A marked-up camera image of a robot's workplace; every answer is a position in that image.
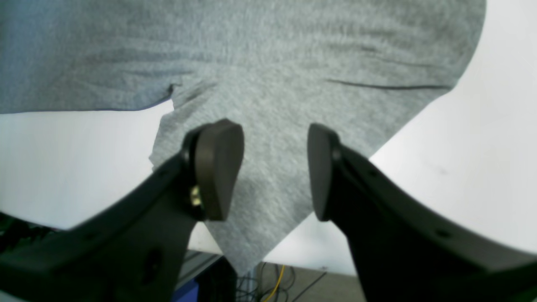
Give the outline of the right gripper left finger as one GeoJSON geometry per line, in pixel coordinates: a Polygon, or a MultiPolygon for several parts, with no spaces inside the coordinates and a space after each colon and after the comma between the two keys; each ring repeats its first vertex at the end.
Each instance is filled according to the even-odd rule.
{"type": "Polygon", "coordinates": [[[225,221],[244,155],[228,119],[188,132],[180,151],[113,206],[1,256],[1,291],[28,302],[168,302],[193,228],[225,221]]]}

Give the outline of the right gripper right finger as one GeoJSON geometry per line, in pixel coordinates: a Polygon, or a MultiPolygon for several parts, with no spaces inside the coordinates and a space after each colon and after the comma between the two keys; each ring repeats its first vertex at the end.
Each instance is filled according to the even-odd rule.
{"type": "Polygon", "coordinates": [[[367,301],[535,302],[534,253],[427,208],[322,124],[307,149],[314,212],[345,235],[367,301]]]}

